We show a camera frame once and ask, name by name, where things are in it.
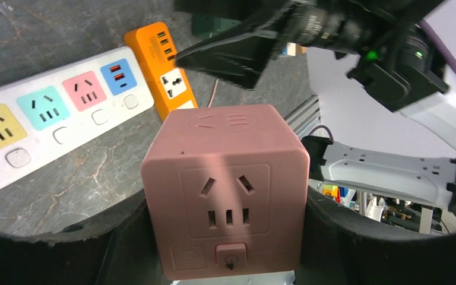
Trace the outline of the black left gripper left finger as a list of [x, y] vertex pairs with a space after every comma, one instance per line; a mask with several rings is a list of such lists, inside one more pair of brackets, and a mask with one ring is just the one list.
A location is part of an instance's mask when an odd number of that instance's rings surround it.
[[143, 191], [57, 233], [0, 232], [0, 284], [168, 284]]

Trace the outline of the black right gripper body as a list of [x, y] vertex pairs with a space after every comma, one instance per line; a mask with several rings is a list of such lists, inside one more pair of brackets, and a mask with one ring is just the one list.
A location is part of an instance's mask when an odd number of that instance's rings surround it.
[[352, 79], [443, 76], [445, 59], [422, 20], [442, 1], [289, 1], [288, 39], [331, 50], [337, 58], [357, 54]]

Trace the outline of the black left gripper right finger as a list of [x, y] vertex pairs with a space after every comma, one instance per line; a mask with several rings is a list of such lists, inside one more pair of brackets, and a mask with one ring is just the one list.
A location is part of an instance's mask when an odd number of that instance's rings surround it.
[[456, 233], [383, 224], [310, 189], [297, 284], [456, 284]]

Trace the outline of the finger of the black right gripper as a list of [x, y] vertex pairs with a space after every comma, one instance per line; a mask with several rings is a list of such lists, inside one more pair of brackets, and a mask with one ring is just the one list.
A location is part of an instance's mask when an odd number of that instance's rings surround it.
[[178, 52], [175, 64], [253, 90], [269, 61], [286, 47], [294, 12], [294, 5], [261, 8], [237, 26]]

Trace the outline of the pink cube socket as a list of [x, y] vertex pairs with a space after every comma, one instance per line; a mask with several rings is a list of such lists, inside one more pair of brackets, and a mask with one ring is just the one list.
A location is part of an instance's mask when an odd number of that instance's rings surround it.
[[295, 270], [309, 164], [270, 104], [172, 111], [141, 167], [164, 276]]

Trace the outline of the white multicolour power strip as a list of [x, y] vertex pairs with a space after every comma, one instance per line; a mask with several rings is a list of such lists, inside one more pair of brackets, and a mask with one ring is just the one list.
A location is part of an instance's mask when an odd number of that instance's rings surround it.
[[0, 87], [0, 189], [153, 104], [126, 46]]

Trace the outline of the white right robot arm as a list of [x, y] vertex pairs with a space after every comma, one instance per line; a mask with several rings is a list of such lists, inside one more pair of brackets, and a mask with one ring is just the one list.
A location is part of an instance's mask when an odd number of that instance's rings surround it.
[[[456, 150], [456, 60], [423, 21], [439, 1], [175, 1], [189, 14], [237, 26], [178, 53], [177, 66], [255, 88], [287, 43], [358, 55], [347, 78], [387, 110]], [[324, 137], [302, 140], [309, 177], [456, 215], [456, 159], [370, 152]]]

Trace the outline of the dark green socket cube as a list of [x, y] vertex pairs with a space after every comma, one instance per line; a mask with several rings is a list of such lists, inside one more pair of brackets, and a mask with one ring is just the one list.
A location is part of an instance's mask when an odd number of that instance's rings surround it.
[[240, 24], [240, 21], [194, 14], [191, 33], [200, 40], [208, 39]]

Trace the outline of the orange power strip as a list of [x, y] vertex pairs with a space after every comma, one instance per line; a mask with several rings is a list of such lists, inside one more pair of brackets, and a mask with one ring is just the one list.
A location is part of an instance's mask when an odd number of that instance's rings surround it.
[[176, 109], [198, 107], [185, 71], [175, 65], [177, 50], [164, 22], [128, 31], [123, 39], [137, 59], [161, 120]]

